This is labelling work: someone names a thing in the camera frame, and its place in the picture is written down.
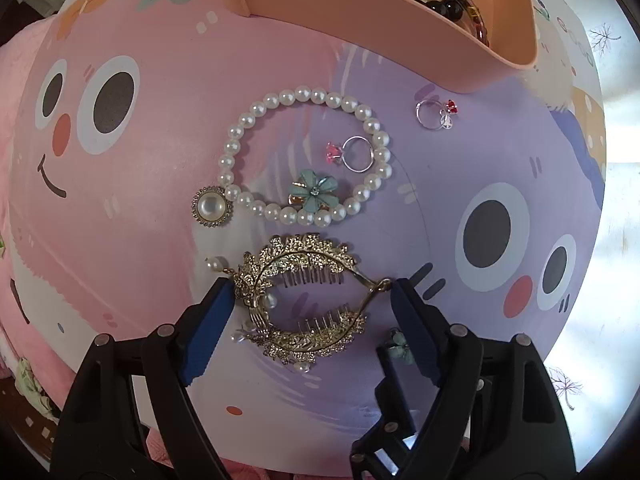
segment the pearl bead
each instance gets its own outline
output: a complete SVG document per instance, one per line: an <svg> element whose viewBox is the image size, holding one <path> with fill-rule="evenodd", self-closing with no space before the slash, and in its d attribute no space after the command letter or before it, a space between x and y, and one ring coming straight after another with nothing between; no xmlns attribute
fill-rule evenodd
<svg viewBox="0 0 640 480"><path fill-rule="evenodd" d="M238 140L244 135L244 128L239 124L232 124L226 129L226 134L230 139Z"/></svg>
<svg viewBox="0 0 640 480"><path fill-rule="evenodd" d="M254 202L254 196L249 191L243 191L238 195L236 202L238 202L239 205L249 207Z"/></svg>
<svg viewBox="0 0 640 480"><path fill-rule="evenodd" d="M377 148L384 148L389 143L389 134L380 130L373 134L371 143Z"/></svg>
<svg viewBox="0 0 640 480"><path fill-rule="evenodd" d="M245 112L244 114L240 114L238 118L238 123L245 130L248 128L253 128L255 126L255 115L249 112Z"/></svg>
<svg viewBox="0 0 640 480"><path fill-rule="evenodd" d="M334 222L341 222L344 220L345 216L347 216L347 210L344 208L342 204L338 204L336 207L331 209L331 220Z"/></svg>
<svg viewBox="0 0 640 480"><path fill-rule="evenodd" d="M230 171L223 171L218 175L218 183L222 187L230 186L234 182L234 174Z"/></svg>
<svg viewBox="0 0 640 480"><path fill-rule="evenodd" d="M215 191L209 191L198 199L198 214L208 222L220 220L226 212L226 200Z"/></svg>
<svg viewBox="0 0 640 480"><path fill-rule="evenodd" d="M311 363L293 363L293 368L295 371L300 372L301 374L306 374L309 370L311 370Z"/></svg>
<svg viewBox="0 0 640 480"><path fill-rule="evenodd" d="M226 186L225 188L225 197L229 202L235 202L238 198L238 195L241 193L240 186L236 186L236 184L232 184L231 186Z"/></svg>
<svg viewBox="0 0 640 480"><path fill-rule="evenodd" d="M311 225L314 222L314 214L301 209L298 211L297 217L298 223L304 227Z"/></svg>
<svg viewBox="0 0 640 480"><path fill-rule="evenodd" d="M236 160L231 155L221 155L218 159L218 165L223 170L230 170L236 164Z"/></svg>
<svg viewBox="0 0 640 480"><path fill-rule="evenodd" d="M347 210L347 215L357 215L360 212L360 202L350 196L344 201L344 208Z"/></svg>
<svg viewBox="0 0 640 480"><path fill-rule="evenodd" d="M391 152L386 148L376 148L373 151L373 158L378 162L388 162L391 158Z"/></svg>
<svg viewBox="0 0 640 480"><path fill-rule="evenodd" d="M328 211L320 210L314 216L314 224L318 227L328 227L331 223L331 213Z"/></svg>
<svg viewBox="0 0 640 480"><path fill-rule="evenodd" d="M296 94L297 101L300 101L301 103L306 103L307 101L309 101L309 98L311 97L311 88L304 85L299 86L298 88L296 88L295 94Z"/></svg>
<svg viewBox="0 0 640 480"><path fill-rule="evenodd" d="M280 206L278 204L269 204L264 209L264 217L269 222L275 222L280 219Z"/></svg>
<svg viewBox="0 0 640 480"><path fill-rule="evenodd" d="M386 162L378 163L376 167L373 169L373 171L380 178L389 178L392 173L391 166L388 165Z"/></svg>
<svg viewBox="0 0 640 480"><path fill-rule="evenodd" d="M342 107L342 110L344 110L348 114L353 114L356 107L358 106L358 102L350 95L345 95L340 106Z"/></svg>
<svg viewBox="0 0 640 480"><path fill-rule="evenodd" d="M262 306L264 306L265 308L268 308L269 310L271 310L272 308L275 308L277 304L278 304L278 298L276 298L270 292L267 292L262 297Z"/></svg>
<svg viewBox="0 0 640 480"><path fill-rule="evenodd" d="M220 258L216 258L215 256L213 258L205 258L204 261L207 264L209 270L211 270L212 272L222 272L222 270L225 268L225 264L222 263L222 260L220 260Z"/></svg>
<svg viewBox="0 0 640 480"><path fill-rule="evenodd" d="M324 102L329 108L339 108L342 103L342 96L338 92L329 92Z"/></svg>
<svg viewBox="0 0 640 480"><path fill-rule="evenodd" d="M313 104L321 105L322 103L324 103L325 99L326 99L326 91L324 90L324 88L318 87L318 88L314 88L311 91L311 102Z"/></svg>
<svg viewBox="0 0 640 480"><path fill-rule="evenodd" d="M382 186L382 179L375 173L369 173L364 178L364 185L367 186L368 189L375 191Z"/></svg>
<svg viewBox="0 0 640 480"><path fill-rule="evenodd" d="M298 219L298 212L291 206L283 207L280 210L280 222L284 225L293 225Z"/></svg>
<svg viewBox="0 0 640 480"><path fill-rule="evenodd" d="M254 200L249 206L249 209L255 216L262 216L265 207L266 204L262 200Z"/></svg>
<svg viewBox="0 0 640 480"><path fill-rule="evenodd" d="M267 94L263 99L264 105L269 110L275 110L278 106L280 106L280 100L278 99L278 94Z"/></svg>
<svg viewBox="0 0 640 480"><path fill-rule="evenodd" d="M278 100L280 101L281 105L291 106L294 102L296 102L296 96L294 95L292 90L286 89L280 92Z"/></svg>
<svg viewBox="0 0 640 480"><path fill-rule="evenodd" d="M223 149L227 155L235 155L240 151L240 141L235 139L230 139L227 142L225 142Z"/></svg>
<svg viewBox="0 0 640 480"><path fill-rule="evenodd" d="M249 111L255 117L262 117L265 113L267 113L267 107L264 105L262 101L256 101L251 103L251 107L249 108Z"/></svg>
<svg viewBox="0 0 640 480"><path fill-rule="evenodd" d="M358 105L354 111L354 115L356 119L359 121L366 121L373 115L373 111L370 106L367 105Z"/></svg>
<svg viewBox="0 0 640 480"><path fill-rule="evenodd" d="M362 127L368 134L373 135L380 131L380 121L375 117L370 117L362 123Z"/></svg>
<svg viewBox="0 0 640 480"><path fill-rule="evenodd" d="M364 184L358 184L353 188L353 197L358 202L366 202L371 196L371 191Z"/></svg>

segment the pearl bracelet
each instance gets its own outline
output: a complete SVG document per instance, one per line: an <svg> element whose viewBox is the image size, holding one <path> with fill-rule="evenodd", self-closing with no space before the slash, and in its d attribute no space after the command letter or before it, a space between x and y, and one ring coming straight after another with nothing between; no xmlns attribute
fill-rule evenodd
<svg viewBox="0 0 640 480"><path fill-rule="evenodd" d="M250 191L243 191L234 183L235 175L232 171L236 163L235 155L241 149L240 139L244 131L253 128L258 118L263 117L268 109L276 109L280 105L291 106L296 101L308 102L329 108L341 108L348 114L353 114L362 121L364 131L371 135L370 147L375 162L372 171L364 178L364 183L353 188L352 196L339 203L338 199L331 195L331 191L337 187L333 177L317 179L311 170L303 170L298 182L293 183L293 189L305 188L302 193L290 195L289 205L280 206L276 203L265 204L262 200L256 200ZM227 129L228 140L223 147L223 155L218 159L221 173L218 175L218 186L202 188L192 201L192 213L194 218L207 227L216 227L224 224L231 216L233 204L249 208L254 215L264 217L268 221L280 221L284 225L293 225L296 222L302 226L315 224L320 228L327 227L332 221L339 222L347 215L359 213L361 203L366 202L372 191L382 186L382 180L392 174L388 164L391 152L386 147L389 144L389 134L382 130L380 121L373 117L371 108L360 104L353 97L342 96L338 92L327 93L323 88L311 90L307 86L299 86L295 91L285 89L279 94L265 95L262 101L251 104L248 112L242 113L238 124L232 124ZM296 210L294 204L304 203L302 209Z"/></svg>

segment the gold hair comb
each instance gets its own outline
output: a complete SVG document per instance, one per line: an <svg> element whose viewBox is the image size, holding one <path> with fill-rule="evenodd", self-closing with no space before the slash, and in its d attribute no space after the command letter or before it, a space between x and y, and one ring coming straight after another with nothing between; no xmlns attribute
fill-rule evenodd
<svg viewBox="0 0 640 480"><path fill-rule="evenodd" d="M352 274L368 292L359 308L352 312L341 305L321 318L306 320L306 327L298 324L298 332L275 327L269 320L269 309L274 297L268 288L281 277L285 286L305 283L344 282L343 272ZM294 364L297 370L308 372L317 356L341 352L353 340L354 334L364 332L364 309L379 292L391 287L391 279L374 282L356 269L356 260L346 245L335 246L331 240L322 240L318 234L304 234L271 238L257 256L244 254L244 264L238 272L225 269L232 276L236 298L249 308L251 331L240 331L237 340L249 339L264 348L264 355L280 359L283 364Z"/></svg>

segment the comb teeth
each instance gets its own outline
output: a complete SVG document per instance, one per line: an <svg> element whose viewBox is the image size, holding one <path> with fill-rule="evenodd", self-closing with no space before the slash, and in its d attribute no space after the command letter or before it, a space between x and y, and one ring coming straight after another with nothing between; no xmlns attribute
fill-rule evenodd
<svg viewBox="0 0 640 480"><path fill-rule="evenodd" d="M282 275L285 288L307 283L322 283L327 285L341 285L344 277L341 272L331 272L328 267L305 267L298 270L288 270Z"/></svg>

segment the pearl necklace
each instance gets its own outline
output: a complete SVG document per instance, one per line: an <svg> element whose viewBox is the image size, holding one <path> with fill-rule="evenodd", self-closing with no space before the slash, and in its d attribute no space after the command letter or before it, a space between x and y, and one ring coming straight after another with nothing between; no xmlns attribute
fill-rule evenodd
<svg viewBox="0 0 640 480"><path fill-rule="evenodd" d="M296 101L308 102L322 105L329 108L341 108L345 113L353 114L359 121L362 121L363 129L371 135L370 145L373 148L373 159L375 166L371 173L368 173L363 184L358 184L353 188L352 196L338 203L331 209L320 209L317 212L309 212L304 208L297 211L292 206L280 206L276 203L265 204L261 200L254 199L250 191L243 191L237 184L234 184L235 175L232 168L236 163L235 155L240 151L240 139L244 131L253 128L257 118L263 117L267 109L276 109L280 105L291 106ZM238 124L232 124L227 129L228 140L223 147L223 155L218 159L221 172L218 175L220 187L209 187L200 190L193 200L193 215L201 223L212 227L222 224L230 216L232 203L249 208L254 215L264 217L268 221L280 221L284 225L293 225L296 222L302 226L315 224L320 228L327 227L332 221L339 222L347 215L355 215L360 211L360 204L366 202L371 192L380 188L382 180L391 176L391 166L388 164L391 152L386 147L389 144L388 133L382 131L380 121L373 117L371 108L364 104L359 104L353 97L342 96L338 92L327 93L323 88L311 90L307 86L299 86L295 91L285 89L279 94L269 93L262 101L251 104L248 112L244 112L238 119ZM313 188L311 195L317 195L318 190ZM228 213L222 218L223 204L221 200L227 202L224 207Z"/></svg>

